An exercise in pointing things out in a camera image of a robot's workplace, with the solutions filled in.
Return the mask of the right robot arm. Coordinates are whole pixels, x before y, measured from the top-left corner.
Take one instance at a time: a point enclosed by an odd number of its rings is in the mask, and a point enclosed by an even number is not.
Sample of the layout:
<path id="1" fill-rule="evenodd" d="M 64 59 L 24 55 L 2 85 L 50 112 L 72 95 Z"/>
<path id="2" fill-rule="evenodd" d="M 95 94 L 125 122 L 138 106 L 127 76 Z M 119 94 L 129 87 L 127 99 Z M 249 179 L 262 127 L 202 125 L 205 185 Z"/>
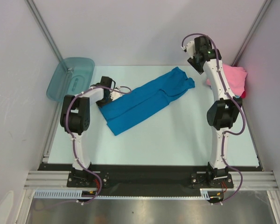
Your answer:
<path id="1" fill-rule="evenodd" d="M 212 129 L 212 151 L 206 182 L 211 187 L 217 187 L 228 176 L 227 142 L 238 114 L 242 113 L 242 98 L 237 98 L 231 90 L 214 42 L 206 35 L 197 36 L 187 44 L 185 51 L 189 54 L 189 64 L 199 74 L 206 74 L 213 92 L 214 103 L 206 115 Z"/>

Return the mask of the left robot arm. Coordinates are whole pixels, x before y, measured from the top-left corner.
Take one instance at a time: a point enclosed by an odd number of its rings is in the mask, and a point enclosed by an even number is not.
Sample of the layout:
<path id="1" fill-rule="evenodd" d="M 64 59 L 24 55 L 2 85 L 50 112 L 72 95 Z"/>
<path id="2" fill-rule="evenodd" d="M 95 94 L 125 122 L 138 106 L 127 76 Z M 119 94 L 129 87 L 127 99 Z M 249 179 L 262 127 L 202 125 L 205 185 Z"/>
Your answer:
<path id="1" fill-rule="evenodd" d="M 88 172 L 91 160 L 86 151 L 83 150 L 82 137 L 91 123 L 91 105 L 99 107 L 112 102 L 111 94 L 116 92 L 116 82 L 110 77 L 103 76 L 97 84 L 76 95 L 65 95 L 63 99 L 60 125 L 70 136 L 73 148 L 73 168 L 81 170 L 77 176 L 80 184 L 87 187 L 94 181 L 94 175 Z"/>

